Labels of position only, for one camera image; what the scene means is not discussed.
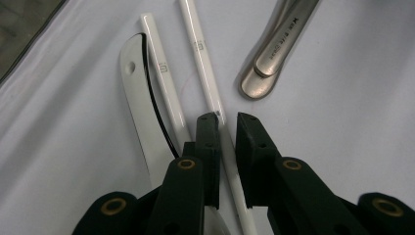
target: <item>table surface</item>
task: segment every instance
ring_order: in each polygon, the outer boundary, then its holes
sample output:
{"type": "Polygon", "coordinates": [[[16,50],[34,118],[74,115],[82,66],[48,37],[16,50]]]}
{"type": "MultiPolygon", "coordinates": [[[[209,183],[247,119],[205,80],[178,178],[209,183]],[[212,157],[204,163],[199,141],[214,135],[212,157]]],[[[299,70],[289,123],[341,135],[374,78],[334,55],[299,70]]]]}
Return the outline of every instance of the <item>table surface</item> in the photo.
{"type": "MultiPolygon", "coordinates": [[[[281,154],[309,163],[335,194],[356,203],[382,192],[415,208],[415,2],[321,0],[274,91],[253,102],[237,77],[275,4],[196,1],[233,140],[237,113],[257,116],[281,154]]],[[[1,234],[70,234],[100,196],[149,192],[119,70],[145,12],[195,136],[208,107],[179,3],[68,1],[0,89],[1,234]]],[[[220,189],[220,212],[241,234],[223,179],[220,189]]],[[[254,218],[271,233],[266,209],[254,218]]]]}

